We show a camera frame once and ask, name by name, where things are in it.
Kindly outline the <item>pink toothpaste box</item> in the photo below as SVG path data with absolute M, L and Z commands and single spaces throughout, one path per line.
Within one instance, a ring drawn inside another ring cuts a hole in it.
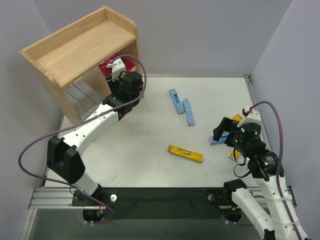
M 135 72 L 137 70 L 137 66 L 129 60 L 123 60 L 125 65 L 126 72 Z
M 112 62 L 113 62 L 113 59 L 117 58 L 118 56 L 119 56 L 119 54 L 116 53 L 116 54 L 110 56 L 109 58 L 107 58 L 107 59 L 104 61 L 104 63 L 105 63 L 106 65 L 108 65 L 108 64 L 112 63 Z
M 108 64 L 107 63 L 102 63 L 98 65 L 99 70 L 101 71 L 101 73 L 104 75 L 105 78 L 108 78 L 109 76 L 112 75 L 112 69 L 108 68 Z

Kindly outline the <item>silver toothpaste box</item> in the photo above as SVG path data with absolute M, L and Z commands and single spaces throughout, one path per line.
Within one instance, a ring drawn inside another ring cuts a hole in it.
M 83 81 L 78 82 L 75 87 L 97 105 L 100 105 L 104 100 L 98 92 Z
M 87 96 L 85 96 L 77 88 L 72 88 L 70 90 L 67 90 L 65 93 L 66 93 L 68 100 L 71 102 L 71 105 L 74 102 L 79 102 L 82 105 L 84 105 L 86 108 L 88 108 L 90 112 L 94 112 L 98 108 L 96 103 L 94 103 L 92 100 L 90 100 Z
M 84 105 L 82 105 L 81 103 L 79 102 L 74 102 L 72 103 L 72 106 L 74 107 L 76 113 L 79 115 L 79 117 L 82 119 L 82 120 L 86 120 L 87 118 L 90 117 L 91 113 L 90 113 L 90 110 L 85 107 Z

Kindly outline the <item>yellow toothpaste box front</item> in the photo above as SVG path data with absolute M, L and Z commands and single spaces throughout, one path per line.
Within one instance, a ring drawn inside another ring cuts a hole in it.
M 197 163 L 202 163 L 203 161 L 203 155 L 201 153 L 185 150 L 176 145 L 169 145 L 167 151 L 172 155 L 192 160 Z

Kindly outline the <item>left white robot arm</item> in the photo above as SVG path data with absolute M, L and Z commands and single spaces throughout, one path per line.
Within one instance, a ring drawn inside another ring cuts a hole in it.
M 89 117 L 90 122 L 61 138 L 51 137 L 47 145 L 47 167 L 67 183 L 84 191 L 83 199 L 91 206 L 100 203 L 102 193 L 98 190 L 100 185 L 86 173 L 82 155 L 107 128 L 120 121 L 139 103 L 139 100 L 133 100 L 140 95 L 144 82 L 142 75 L 133 71 L 108 85 L 111 94 Z

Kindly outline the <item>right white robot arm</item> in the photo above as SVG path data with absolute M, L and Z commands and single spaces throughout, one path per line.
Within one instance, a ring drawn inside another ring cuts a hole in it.
M 262 240 L 307 240 L 309 237 L 300 224 L 292 196 L 288 193 L 280 159 L 261 140 L 261 125 L 256 122 L 240 123 L 224 117 L 213 130 L 213 139 L 219 140 L 223 132 L 228 133 L 224 143 L 243 156 L 268 211 L 259 205 L 240 178 L 223 184 L 223 201 L 239 207 Z

